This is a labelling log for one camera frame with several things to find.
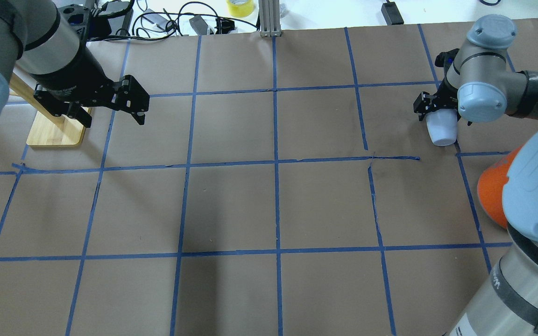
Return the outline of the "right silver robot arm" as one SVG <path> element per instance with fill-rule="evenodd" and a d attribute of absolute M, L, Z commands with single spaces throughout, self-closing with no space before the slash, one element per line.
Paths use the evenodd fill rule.
<path fill-rule="evenodd" d="M 488 123 L 502 115 L 538 120 L 538 72 L 507 70 L 507 49 L 517 26 L 485 15 L 459 49 L 435 64 L 444 79 L 435 94 L 421 92 L 413 104 L 437 146 L 456 140 L 457 121 Z M 491 268 L 447 332 L 449 336 L 538 336 L 538 132 L 518 151 L 506 173 L 501 204 L 511 245 Z"/>

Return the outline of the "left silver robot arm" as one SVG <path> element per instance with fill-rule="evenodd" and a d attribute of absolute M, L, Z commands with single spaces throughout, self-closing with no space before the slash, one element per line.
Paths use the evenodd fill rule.
<path fill-rule="evenodd" d="M 57 7 L 51 0 L 0 0 L 0 113 L 15 66 L 35 81 L 34 99 L 54 121 L 92 125 L 86 108 L 103 106 L 145 123 L 150 96 L 132 75 L 111 80 L 87 47 L 92 30 L 112 37 L 108 21 L 125 15 L 89 4 Z"/>

